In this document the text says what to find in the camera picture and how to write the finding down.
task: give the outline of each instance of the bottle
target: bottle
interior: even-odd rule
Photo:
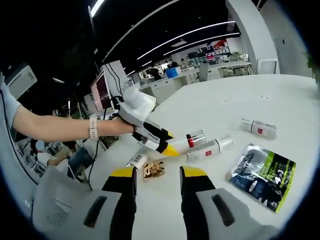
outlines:
[[[231,139],[230,135],[227,134],[226,136],[220,139],[214,139],[200,146],[191,148],[186,153],[186,158],[189,162],[193,162],[198,159],[212,157],[226,149],[229,149],[233,145],[233,143],[234,142]]]
[[[270,125],[262,121],[247,120],[242,118],[241,128],[245,131],[249,131],[268,139],[276,138],[277,127],[275,125]]]
[[[178,153],[185,153],[191,148],[203,145],[207,142],[206,136],[202,130],[198,130],[186,135],[175,136],[167,141]]]
[[[138,153],[127,163],[126,168],[134,166],[138,171],[143,167],[143,165],[148,161],[148,156],[145,153]]]

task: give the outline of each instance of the wristwatch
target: wristwatch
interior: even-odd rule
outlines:
[[[89,136],[92,141],[97,142],[99,140],[98,116],[93,115],[89,118]]]

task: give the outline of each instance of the person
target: person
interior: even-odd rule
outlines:
[[[51,115],[37,115],[23,107],[9,92],[5,77],[0,71],[0,166],[4,183],[21,213],[31,216],[31,197],[39,177],[24,166],[25,160],[16,150],[12,134],[16,131],[44,142],[73,141],[90,138],[89,120]],[[119,136],[133,133],[131,124],[120,118],[98,120],[99,136]]]
[[[159,70],[154,65],[152,65],[152,68],[150,69],[150,74],[152,77],[154,77],[154,80],[161,79],[161,76],[159,74]]]
[[[173,61],[171,63],[171,68],[173,69],[173,68],[177,68],[177,67],[179,67],[178,63],[176,61]]]
[[[30,146],[31,149],[36,153],[37,160],[46,167],[56,166],[56,168],[60,172],[63,172],[69,165],[72,172],[70,171],[70,169],[68,169],[67,175],[70,178],[73,178],[73,175],[75,175],[75,177],[78,176],[83,168],[88,168],[93,163],[93,159],[84,147],[76,150],[76,144],[74,144],[76,143],[75,141],[65,142],[64,144],[66,146],[69,145],[71,147],[69,148],[67,146],[71,152],[70,154],[62,154],[59,157],[54,157],[51,154],[38,149],[36,143],[37,140],[32,139],[30,142]]]
[[[185,62],[183,58],[181,58],[180,66],[181,69],[186,69],[188,67],[188,64]]]

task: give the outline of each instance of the blue shirt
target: blue shirt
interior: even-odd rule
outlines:
[[[30,169],[25,163],[25,160],[20,155],[18,147],[12,141],[19,157],[17,159],[14,149],[11,145],[11,134],[8,134],[6,127],[5,113],[8,121],[10,132],[13,132],[12,125],[18,107],[21,105],[9,92],[4,79],[0,76],[0,89],[3,98],[0,95],[0,169],[3,174],[5,183],[11,192],[12,198],[27,217],[31,217],[32,199],[35,193],[37,184],[33,181],[39,181],[39,176]]]

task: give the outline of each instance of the human arm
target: human arm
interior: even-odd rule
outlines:
[[[89,120],[71,119],[58,116],[39,116],[20,105],[13,119],[13,128],[25,136],[44,142],[88,139]],[[99,136],[118,136],[132,133],[134,128],[120,118],[98,120]]]
[[[67,158],[67,155],[63,154],[62,156],[60,156],[58,158],[49,159],[49,161],[46,164],[48,166],[57,166],[59,163],[61,163],[66,158]]]

